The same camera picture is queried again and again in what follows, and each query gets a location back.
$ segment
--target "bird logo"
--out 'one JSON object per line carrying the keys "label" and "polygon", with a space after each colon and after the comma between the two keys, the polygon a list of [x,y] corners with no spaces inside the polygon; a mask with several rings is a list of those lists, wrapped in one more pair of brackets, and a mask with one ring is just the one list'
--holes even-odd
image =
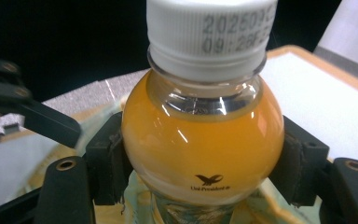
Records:
{"label": "bird logo", "polygon": [[204,182],[202,186],[211,186],[212,184],[215,184],[223,179],[222,175],[213,175],[209,178],[204,175],[196,175],[196,177]]}

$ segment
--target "metal screw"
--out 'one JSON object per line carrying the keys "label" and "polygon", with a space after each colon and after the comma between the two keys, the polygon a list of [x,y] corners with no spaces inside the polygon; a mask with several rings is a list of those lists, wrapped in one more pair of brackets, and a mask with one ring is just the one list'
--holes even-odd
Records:
{"label": "metal screw", "polygon": [[56,166],[56,169],[58,171],[67,171],[67,170],[74,168],[75,166],[76,166],[75,161],[65,160],[65,161],[61,161],[60,163],[58,163]]}
{"label": "metal screw", "polygon": [[347,160],[345,165],[354,171],[358,171],[358,161]]}
{"label": "metal screw", "polygon": [[4,63],[2,66],[9,72],[17,72],[17,68],[11,63]]}
{"label": "metal screw", "polygon": [[27,97],[29,95],[28,91],[23,88],[17,88],[16,90],[14,90],[14,92],[22,97]]}

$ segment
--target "bottle label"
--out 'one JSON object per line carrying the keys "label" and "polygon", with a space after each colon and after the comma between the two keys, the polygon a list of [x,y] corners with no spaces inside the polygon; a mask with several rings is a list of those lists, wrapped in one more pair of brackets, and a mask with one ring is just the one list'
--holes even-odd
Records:
{"label": "bottle label", "polygon": [[196,177],[200,180],[202,185],[191,186],[191,190],[218,191],[230,189],[230,186],[217,186],[217,183],[223,180],[222,175],[213,175],[211,177],[207,177],[205,175],[196,175]]}

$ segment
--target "black background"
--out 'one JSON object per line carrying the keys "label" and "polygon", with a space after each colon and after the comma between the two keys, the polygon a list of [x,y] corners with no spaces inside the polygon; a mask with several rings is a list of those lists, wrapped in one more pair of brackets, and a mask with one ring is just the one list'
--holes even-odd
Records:
{"label": "black background", "polygon": [[[313,51],[340,0],[279,0],[268,49]],[[148,68],[145,0],[0,0],[0,59],[45,101]]]}

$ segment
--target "clear plastic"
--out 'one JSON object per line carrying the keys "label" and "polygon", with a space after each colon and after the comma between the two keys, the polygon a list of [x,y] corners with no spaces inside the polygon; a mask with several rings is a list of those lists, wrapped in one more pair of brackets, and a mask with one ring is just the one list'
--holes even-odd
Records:
{"label": "clear plastic", "polygon": [[199,83],[150,63],[123,114],[131,164],[166,223],[221,223],[269,175],[282,150],[282,113],[258,75],[264,64],[246,78]]}

